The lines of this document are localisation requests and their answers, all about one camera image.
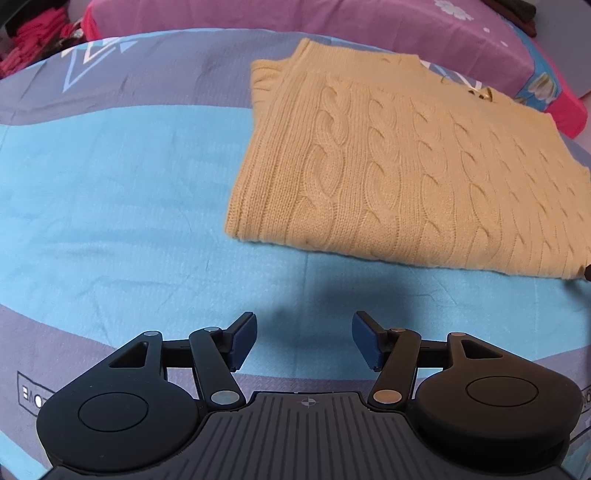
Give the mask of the grey leaning board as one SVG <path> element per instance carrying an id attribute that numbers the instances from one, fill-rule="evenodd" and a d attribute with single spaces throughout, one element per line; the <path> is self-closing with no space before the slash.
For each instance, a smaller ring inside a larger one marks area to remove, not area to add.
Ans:
<path id="1" fill-rule="evenodd" d="M 537 43 L 578 98 L 590 92 L 590 15 L 589 1 L 543 0 L 537 4 Z"/>

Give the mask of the mustard cable-knit cardigan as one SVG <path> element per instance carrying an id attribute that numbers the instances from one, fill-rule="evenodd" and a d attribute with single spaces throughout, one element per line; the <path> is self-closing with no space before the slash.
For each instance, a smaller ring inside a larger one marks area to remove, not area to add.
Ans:
<path id="1" fill-rule="evenodd" d="M 230 237 L 370 260 L 574 279 L 590 172 L 551 116 L 417 56 L 301 40 L 252 63 Z"/>

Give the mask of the pink clothes pile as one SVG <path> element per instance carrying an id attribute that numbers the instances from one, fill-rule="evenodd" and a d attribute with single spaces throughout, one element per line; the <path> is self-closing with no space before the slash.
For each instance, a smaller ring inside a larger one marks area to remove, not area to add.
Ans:
<path id="1" fill-rule="evenodd" d="M 27 19 L 10 39 L 10 51 L 1 55 L 1 78 L 86 41 L 81 22 L 71 23 L 65 6 Z"/>

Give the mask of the purple floral quilt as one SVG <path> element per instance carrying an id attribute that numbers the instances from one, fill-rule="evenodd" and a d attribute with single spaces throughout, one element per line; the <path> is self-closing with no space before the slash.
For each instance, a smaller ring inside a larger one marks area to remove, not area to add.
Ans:
<path id="1" fill-rule="evenodd" d="M 92 1 L 89 40 L 190 28 L 324 35 L 420 56 L 550 114 L 570 138 L 588 110 L 497 1 Z"/>

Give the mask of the blue grey patterned bedsheet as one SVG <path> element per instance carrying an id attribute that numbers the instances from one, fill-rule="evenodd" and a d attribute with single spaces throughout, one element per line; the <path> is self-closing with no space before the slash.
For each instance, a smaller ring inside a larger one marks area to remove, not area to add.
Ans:
<path id="1" fill-rule="evenodd" d="M 464 331 L 590 388 L 585 281 L 423 269 L 230 239 L 252 135 L 250 65 L 301 35 L 114 37 L 1 83 L 1 475 L 49 463 L 48 396 L 138 334 L 170 340 L 256 313 L 242 391 L 361 391 L 353 313 L 426 339 Z"/>

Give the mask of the dark folded clothes pile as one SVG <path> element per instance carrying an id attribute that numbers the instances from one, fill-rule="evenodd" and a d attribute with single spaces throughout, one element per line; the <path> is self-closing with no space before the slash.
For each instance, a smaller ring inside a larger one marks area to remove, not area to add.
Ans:
<path id="1" fill-rule="evenodd" d="M 482 0 L 482 2 L 531 38 L 537 36 L 537 7 L 524 0 Z"/>

